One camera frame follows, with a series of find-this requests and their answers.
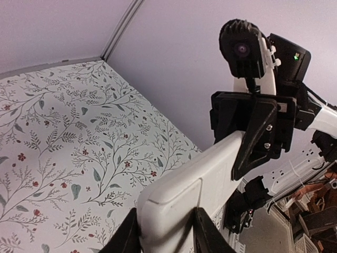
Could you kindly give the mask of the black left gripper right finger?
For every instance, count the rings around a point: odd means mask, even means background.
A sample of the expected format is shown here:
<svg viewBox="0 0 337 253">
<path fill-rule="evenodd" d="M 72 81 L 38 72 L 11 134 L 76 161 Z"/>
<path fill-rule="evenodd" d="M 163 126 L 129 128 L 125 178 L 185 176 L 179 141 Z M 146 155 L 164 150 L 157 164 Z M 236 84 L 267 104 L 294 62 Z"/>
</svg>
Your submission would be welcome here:
<svg viewBox="0 0 337 253">
<path fill-rule="evenodd" d="M 193 209 L 193 241 L 196 253 L 235 253 L 204 208 Z"/>
</svg>

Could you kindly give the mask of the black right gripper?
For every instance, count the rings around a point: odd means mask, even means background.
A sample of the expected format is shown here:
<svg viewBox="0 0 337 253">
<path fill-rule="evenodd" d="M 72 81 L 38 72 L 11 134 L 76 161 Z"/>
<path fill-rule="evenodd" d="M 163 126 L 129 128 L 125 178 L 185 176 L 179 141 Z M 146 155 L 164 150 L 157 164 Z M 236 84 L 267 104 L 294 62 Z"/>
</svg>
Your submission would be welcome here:
<svg viewBox="0 0 337 253">
<path fill-rule="evenodd" d="M 290 96 L 217 91 L 211 96 L 210 120 L 215 143 L 234 131 L 245 132 L 231 179 L 238 181 L 251 170 L 289 152 L 297 101 Z"/>
</svg>

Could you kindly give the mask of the white air conditioner remote control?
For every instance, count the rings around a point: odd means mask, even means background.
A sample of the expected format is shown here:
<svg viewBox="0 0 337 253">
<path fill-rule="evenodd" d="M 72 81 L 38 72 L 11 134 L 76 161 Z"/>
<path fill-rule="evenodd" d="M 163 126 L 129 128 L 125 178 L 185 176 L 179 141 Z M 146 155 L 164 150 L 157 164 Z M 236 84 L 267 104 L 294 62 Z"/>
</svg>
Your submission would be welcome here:
<svg viewBox="0 0 337 253">
<path fill-rule="evenodd" d="M 241 183 L 232 180 L 231 171 L 243 136 L 235 131 L 140 193 L 137 223 L 144 252 L 189 252 L 193 209 L 213 217 Z"/>
</svg>

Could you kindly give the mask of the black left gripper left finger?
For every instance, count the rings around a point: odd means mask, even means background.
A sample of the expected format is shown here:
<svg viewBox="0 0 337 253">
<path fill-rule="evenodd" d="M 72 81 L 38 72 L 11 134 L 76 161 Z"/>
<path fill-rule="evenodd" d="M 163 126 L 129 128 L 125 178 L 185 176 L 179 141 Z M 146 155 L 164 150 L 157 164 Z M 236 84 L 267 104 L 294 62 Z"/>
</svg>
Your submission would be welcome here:
<svg viewBox="0 0 337 253">
<path fill-rule="evenodd" d="M 142 247 L 139 239 L 136 208 L 132 208 L 99 253 L 139 253 Z"/>
</svg>

